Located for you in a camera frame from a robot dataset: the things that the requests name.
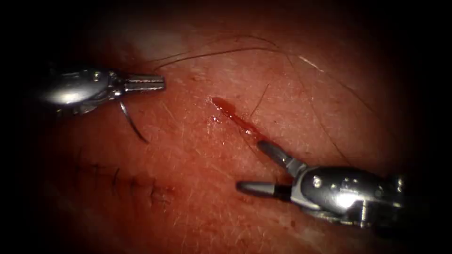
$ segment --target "curved needle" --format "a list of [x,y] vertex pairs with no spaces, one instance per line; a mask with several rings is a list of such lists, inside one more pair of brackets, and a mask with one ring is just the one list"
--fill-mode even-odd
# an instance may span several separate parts
[[129,122],[130,126],[132,126],[133,131],[135,131],[135,133],[137,134],[137,136],[146,144],[149,144],[149,141],[147,141],[145,139],[145,137],[143,137],[143,135],[141,135],[140,131],[138,131],[137,127],[135,126],[135,124],[132,121],[132,118],[130,117],[129,113],[127,112],[127,108],[126,105],[124,105],[124,103],[122,101],[119,101],[119,105],[121,106],[121,110],[124,113],[124,115],[126,116],[127,121]]

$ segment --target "bleeding incision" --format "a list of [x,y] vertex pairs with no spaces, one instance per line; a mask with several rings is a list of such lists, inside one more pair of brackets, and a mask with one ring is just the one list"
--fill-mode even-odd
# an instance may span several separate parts
[[236,114],[235,106],[227,102],[223,98],[214,97],[212,98],[212,103],[220,110],[226,117],[231,119],[234,123],[236,123],[239,127],[243,129],[243,132],[246,135],[249,135],[254,142],[259,140],[268,140],[269,139],[262,135],[258,129],[251,123],[244,121],[242,118],[238,117]]

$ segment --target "silver metal instrument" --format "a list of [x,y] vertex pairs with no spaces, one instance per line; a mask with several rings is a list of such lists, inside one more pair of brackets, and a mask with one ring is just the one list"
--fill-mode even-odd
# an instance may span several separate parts
[[[69,112],[82,115],[93,111],[109,100],[120,99],[130,92],[162,91],[165,79],[158,75],[129,74],[118,70],[99,67],[78,67],[60,70],[52,69],[42,80],[42,89],[36,97],[55,108],[58,116]],[[143,141],[147,140],[138,132],[123,102],[121,110]]]
[[403,208],[403,181],[392,184],[354,167],[310,167],[276,144],[259,141],[258,148],[292,177],[292,185],[239,181],[237,190],[291,202],[306,213],[345,225],[369,228],[394,223]]

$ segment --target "blood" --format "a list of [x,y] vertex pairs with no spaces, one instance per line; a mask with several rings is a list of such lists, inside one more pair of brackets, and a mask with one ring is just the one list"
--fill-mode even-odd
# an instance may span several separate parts
[[252,123],[244,121],[242,118],[237,116],[236,108],[231,103],[227,102],[223,98],[214,97],[212,98],[212,103],[220,110],[226,117],[231,119],[234,123],[236,123],[239,127],[243,129],[243,132],[246,135],[249,135],[254,142],[259,140],[267,140],[270,141],[268,137],[263,135],[256,126]]

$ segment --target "skin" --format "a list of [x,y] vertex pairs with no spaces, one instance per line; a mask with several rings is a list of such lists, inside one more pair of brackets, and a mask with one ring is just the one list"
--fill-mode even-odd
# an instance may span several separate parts
[[[61,245],[96,253],[397,251],[369,231],[237,192],[238,180],[291,179],[211,102],[224,98],[309,165],[398,173],[417,147],[414,109],[375,35],[348,12],[290,3],[159,7],[112,8],[66,50],[68,59],[157,73],[167,90],[123,98],[149,144],[117,101],[31,135],[41,165],[36,214]],[[178,59],[186,60],[159,67]]]

